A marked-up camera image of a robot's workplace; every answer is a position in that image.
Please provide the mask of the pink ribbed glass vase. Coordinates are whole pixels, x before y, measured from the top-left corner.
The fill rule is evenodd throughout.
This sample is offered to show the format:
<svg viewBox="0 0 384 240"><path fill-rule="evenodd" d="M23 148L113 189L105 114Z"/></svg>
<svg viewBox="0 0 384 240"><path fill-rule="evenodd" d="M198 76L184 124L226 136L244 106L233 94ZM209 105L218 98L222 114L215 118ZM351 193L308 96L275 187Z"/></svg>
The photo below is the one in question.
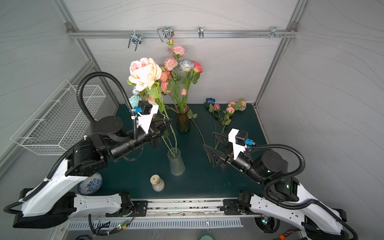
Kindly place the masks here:
<svg viewBox="0 0 384 240"><path fill-rule="evenodd" d="M185 106L182 111L180 111L180 108L177 107L177 129L180 133L187 133L191 128L190 119L188 116L188 112L190 108L188 106Z"/></svg>

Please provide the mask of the teal white flower spray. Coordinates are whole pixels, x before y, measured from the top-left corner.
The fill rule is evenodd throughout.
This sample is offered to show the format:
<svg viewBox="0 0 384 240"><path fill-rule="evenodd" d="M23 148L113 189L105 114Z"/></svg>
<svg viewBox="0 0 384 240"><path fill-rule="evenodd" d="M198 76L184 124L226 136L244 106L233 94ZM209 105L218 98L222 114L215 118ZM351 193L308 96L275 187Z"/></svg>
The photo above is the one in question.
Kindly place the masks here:
<svg viewBox="0 0 384 240"><path fill-rule="evenodd" d="M140 92L133 89L132 96L129 98L129 102L132 106L132 108L136 108L141 100Z"/></svg>

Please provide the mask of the clear ribbed glass vase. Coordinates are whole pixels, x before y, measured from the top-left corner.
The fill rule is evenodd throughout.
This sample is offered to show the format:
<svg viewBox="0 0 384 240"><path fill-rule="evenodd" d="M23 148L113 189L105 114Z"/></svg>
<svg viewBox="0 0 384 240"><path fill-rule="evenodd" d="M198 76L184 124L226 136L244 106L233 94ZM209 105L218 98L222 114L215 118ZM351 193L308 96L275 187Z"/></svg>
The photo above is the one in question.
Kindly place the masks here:
<svg viewBox="0 0 384 240"><path fill-rule="evenodd" d="M174 176L181 176L186 170L181 151L177 148L172 148L168 151L167 156L171 173Z"/></svg>

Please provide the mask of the pink bud stem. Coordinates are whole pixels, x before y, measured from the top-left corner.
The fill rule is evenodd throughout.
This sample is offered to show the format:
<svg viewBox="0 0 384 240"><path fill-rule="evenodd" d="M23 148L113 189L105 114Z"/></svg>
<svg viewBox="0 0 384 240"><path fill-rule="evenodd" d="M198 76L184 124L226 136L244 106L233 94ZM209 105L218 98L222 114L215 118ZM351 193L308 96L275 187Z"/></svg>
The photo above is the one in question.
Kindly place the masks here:
<svg viewBox="0 0 384 240"><path fill-rule="evenodd" d="M182 101L181 101L181 104L180 104L180 110L181 110L181 113L184 113L185 112L185 107L186 107L186 104L187 104L187 100L188 100L188 90L187 89L182 89L181 95L182 95Z"/></svg>

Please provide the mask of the pink carnation spray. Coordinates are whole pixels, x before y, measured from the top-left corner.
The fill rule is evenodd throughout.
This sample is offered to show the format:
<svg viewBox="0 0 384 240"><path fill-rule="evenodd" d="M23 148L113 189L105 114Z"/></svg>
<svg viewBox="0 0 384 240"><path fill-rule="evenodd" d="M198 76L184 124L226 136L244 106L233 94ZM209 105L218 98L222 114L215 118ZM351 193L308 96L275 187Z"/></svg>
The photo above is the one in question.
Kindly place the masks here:
<svg viewBox="0 0 384 240"><path fill-rule="evenodd" d="M162 94L164 96L170 96L170 98L172 99L175 105L174 111L180 114L181 113L180 105L179 105L180 99L177 92L177 85L176 85L177 82L173 80L171 71L167 70L165 67L162 67L161 70L162 70L162 73L159 81L160 81Z"/></svg>

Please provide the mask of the large cream rose stem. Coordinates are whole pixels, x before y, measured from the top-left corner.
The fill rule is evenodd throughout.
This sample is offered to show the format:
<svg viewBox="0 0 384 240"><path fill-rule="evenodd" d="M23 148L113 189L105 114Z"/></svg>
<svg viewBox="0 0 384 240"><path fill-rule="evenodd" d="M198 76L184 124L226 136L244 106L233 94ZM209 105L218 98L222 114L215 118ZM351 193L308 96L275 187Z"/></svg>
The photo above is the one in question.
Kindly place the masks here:
<svg viewBox="0 0 384 240"><path fill-rule="evenodd" d="M156 102L163 119L170 119L160 87L161 67L152 58L141 58L131 62L129 69L127 84L140 92L141 100Z"/></svg>

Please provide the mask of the white blue rose stem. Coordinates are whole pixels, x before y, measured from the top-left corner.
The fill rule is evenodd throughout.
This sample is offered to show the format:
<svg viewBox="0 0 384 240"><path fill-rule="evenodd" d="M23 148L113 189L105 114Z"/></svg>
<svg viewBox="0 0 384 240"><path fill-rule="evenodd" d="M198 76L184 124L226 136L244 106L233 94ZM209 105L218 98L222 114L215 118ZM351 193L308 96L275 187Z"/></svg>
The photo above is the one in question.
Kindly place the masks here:
<svg viewBox="0 0 384 240"><path fill-rule="evenodd" d="M182 82L183 83L183 89L186 89L186 84L187 84L187 72L190 71L191 69L194 68L194 64L192 63L192 61L188 61L188 60L183 60L179 63L179 66L180 66L180 70L186 74L185 78L184 78L184 81Z"/></svg>

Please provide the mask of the tall pink peony stem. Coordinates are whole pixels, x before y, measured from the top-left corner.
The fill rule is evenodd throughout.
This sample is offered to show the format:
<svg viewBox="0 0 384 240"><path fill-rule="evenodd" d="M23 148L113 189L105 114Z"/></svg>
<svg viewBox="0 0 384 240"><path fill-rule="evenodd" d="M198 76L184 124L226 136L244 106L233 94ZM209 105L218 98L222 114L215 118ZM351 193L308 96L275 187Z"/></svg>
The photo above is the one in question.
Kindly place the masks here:
<svg viewBox="0 0 384 240"><path fill-rule="evenodd" d="M171 38L167 41L167 51L170 56L164 61L162 71L166 73L168 82L167 90L164 90L165 95L169 95L175 105L175 112L182 113L184 104L182 103L181 90L181 73L179 63L185 56L185 49L182 46L176 45L175 40Z"/></svg>

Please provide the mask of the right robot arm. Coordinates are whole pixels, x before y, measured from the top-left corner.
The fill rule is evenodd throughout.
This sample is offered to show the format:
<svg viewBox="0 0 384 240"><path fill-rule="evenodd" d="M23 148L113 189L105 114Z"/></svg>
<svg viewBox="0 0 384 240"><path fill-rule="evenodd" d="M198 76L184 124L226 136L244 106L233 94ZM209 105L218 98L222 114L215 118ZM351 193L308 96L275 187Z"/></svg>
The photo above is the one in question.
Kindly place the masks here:
<svg viewBox="0 0 384 240"><path fill-rule="evenodd" d="M296 178L305 169L304 156L282 144L257 145L248 133L232 129L225 136L213 133L224 145L221 152L206 144L203 149L215 167L239 171L249 180L263 184L262 196L240 191L237 199L225 199L225 215L256 215L264 233L274 233L284 221L302 231L310 240L357 240L348 225L346 212L331 209L315 198Z"/></svg>

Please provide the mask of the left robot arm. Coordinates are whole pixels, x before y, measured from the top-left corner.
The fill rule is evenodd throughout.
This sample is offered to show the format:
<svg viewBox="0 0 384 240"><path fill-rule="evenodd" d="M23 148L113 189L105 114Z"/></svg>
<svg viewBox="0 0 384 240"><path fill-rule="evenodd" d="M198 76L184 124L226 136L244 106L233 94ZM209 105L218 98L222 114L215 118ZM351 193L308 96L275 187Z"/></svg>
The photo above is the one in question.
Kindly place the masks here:
<svg viewBox="0 0 384 240"><path fill-rule="evenodd" d="M133 122L129 132L120 117L96 120L83 98L86 84L96 77L112 80L128 100L126 91L113 75L94 72L83 77L77 87L77 101L90 121L91 134L62 154L36 188L22 190L19 200L4 208L6 213L14 215L14 228L48 229L79 215L117 218L134 214L135 205L127 192L83 196L74 193L73 188L107 168L111 160L124 159L145 144L156 148L172 121L154 119L158 105L153 101L141 101L135 108L126 104Z"/></svg>

